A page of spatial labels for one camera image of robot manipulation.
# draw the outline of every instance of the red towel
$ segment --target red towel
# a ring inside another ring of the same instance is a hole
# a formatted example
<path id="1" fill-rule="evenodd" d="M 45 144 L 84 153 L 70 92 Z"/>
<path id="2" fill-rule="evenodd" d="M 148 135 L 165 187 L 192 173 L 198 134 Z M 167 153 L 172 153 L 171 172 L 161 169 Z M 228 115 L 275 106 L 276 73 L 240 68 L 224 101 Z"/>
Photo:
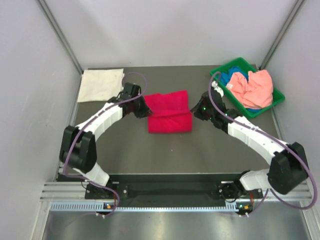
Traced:
<path id="1" fill-rule="evenodd" d="M 192 114 L 188 109 L 186 90 L 145 96 L 153 115 L 148 117 L 149 133 L 183 133 L 192 130 Z"/>

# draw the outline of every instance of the metal floor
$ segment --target metal floor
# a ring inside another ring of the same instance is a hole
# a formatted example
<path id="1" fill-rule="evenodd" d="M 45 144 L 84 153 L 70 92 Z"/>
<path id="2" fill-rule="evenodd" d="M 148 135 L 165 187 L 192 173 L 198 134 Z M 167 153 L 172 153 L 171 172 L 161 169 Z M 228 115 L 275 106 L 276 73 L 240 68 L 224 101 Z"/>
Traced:
<path id="1" fill-rule="evenodd" d="M 187 90 L 190 109 L 208 90 L 210 70 L 217 66 L 127 67 L 124 72 L 139 72 L 148 79 L 146 94 Z M 127 81 L 140 84 L 139 76 Z M 232 107 L 226 97 L 227 107 Z M 75 123 L 87 120 L 104 102 L 78 105 Z M 149 134 L 147 119 L 133 114 L 112 125 L 97 141 L 100 166 L 110 174 L 118 173 L 239 173 L 267 168 L 255 151 L 237 139 L 216 129 L 212 123 L 193 118 L 189 133 Z M 264 112 L 252 123 L 277 136 L 271 111 Z"/>
<path id="2" fill-rule="evenodd" d="M 81 215 L 51 212 L 55 231 Z M 43 240 L 309 240 L 301 211 L 266 202 L 249 218 L 218 212 L 116 212 L 110 218 L 80 218 L 62 233 L 45 230 Z"/>

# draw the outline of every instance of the green tray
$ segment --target green tray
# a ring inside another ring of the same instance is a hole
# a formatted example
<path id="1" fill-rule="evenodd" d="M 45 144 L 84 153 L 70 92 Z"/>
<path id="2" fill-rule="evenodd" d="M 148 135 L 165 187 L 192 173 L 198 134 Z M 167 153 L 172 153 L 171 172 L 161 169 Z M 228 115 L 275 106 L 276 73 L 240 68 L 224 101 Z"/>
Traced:
<path id="1" fill-rule="evenodd" d="M 221 65 L 220 67 L 217 67 L 216 69 L 213 69 L 210 73 L 211 76 L 215 72 L 221 72 L 221 73 L 228 73 L 228 70 L 232 68 L 233 66 L 239 67 L 242 71 L 247 73 L 248 71 L 256 72 L 257 70 L 251 66 L 246 60 L 244 60 L 242 57 L 238 57 L 224 65 Z M 235 105 L 235 107 L 247 118 L 252 119 L 256 116 L 262 114 L 263 112 L 267 111 L 268 109 L 274 107 L 275 105 L 283 102 L 285 100 L 285 96 L 275 87 L 273 88 L 273 103 L 270 106 L 267 106 L 265 108 L 262 108 L 258 112 L 252 112 L 247 110 L 236 98 L 235 96 L 220 82 L 218 82 L 218 85 L 220 88 L 222 88 L 224 94 L 230 99 L 230 101 Z"/>

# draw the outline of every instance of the white panel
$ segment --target white panel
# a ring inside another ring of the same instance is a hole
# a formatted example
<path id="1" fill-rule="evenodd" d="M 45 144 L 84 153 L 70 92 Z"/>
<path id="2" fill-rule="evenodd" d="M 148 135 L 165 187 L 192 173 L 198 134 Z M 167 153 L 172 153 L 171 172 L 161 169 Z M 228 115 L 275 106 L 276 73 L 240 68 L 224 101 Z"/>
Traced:
<path id="1" fill-rule="evenodd" d="M 80 76 L 35 0 L 0 1 L 0 235 L 27 239 Z"/>
<path id="2" fill-rule="evenodd" d="M 286 97 L 275 108 L 280 129 L 288 143 L 304 146 L 320 187 L 319 9 L 320 1 L 306 1 L 267 69 Z"/>
<path id="3" fill-rule="evenodd" d="M 261 64 L 294 0 L 47 0 L 81 66 Z"/>

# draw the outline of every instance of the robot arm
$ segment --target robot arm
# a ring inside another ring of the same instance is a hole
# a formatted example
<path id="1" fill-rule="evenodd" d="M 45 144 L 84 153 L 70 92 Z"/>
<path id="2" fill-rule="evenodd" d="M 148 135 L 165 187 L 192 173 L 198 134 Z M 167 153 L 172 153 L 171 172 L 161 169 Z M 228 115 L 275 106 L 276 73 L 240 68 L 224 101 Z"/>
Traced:
<path id="1" fill-rule="evenodd" d="M 70 155 L 68 165 L 90 181 L 101 186 L 106 186 L 110 177 L 97 164 L 96 141 L 112 124 L 124 118 L 126 115 L 134 113 L 137 118 L 144 118 L 150 116 L 152 112 L 147 106 L 143 96 L 133 101 L 114 106 L 107 111 L 105 111 L 105 109 L 114 103 L 131 99 L 139 94 L 141 94 L 140 86 L 132 83 L 126 83 L 123 91 L 121 91 L 117 97 L 114 96 L 110 98 L 103 108 L 87 121 L 77 126 L 67 126 L 63 132 L 59 154 L 60 161 L 63 163 L 66 161 L 71 144 L 79 130 L 94 117 L 98 117 L 89 126 L 87 126 L 85 131 L 80 135 L 77 144 Z"/>
<path id="2" fill-rule="evenodd" d="M 268 189 L 270 187 L 274 188 L 278 193 L 285 195 L 308 178 L 308 174 L 294 156 L 270 138 L 256 132 L 255 130 L 260 128 L 254 126 L 235 109 L 226 108 L 222 101 L 223 91 L 217 86 L 216 82 L 213 82 L 212 88 L 211 96 L 217 107 L 225 115 L 246 124 L 250 129 L 232 122 L 224 115 L 221 115 L 212 105 L 208 91 L 202 94 L 198 104 L 191 110 L 193 115 L 198 119 L 211 121 L 216 128 L 239 139 L 259 153 L 270 165 L 269 169 L 246 171 L 238 179 L 235 179 L 234 183 L 238 189 L 238 195 L 242 195 L 245 191 Z M 297 142 L 293 144 L 288 144 L 284 141 L 280 142 L 292 149 L 308 165 L 302 145 Z"/>

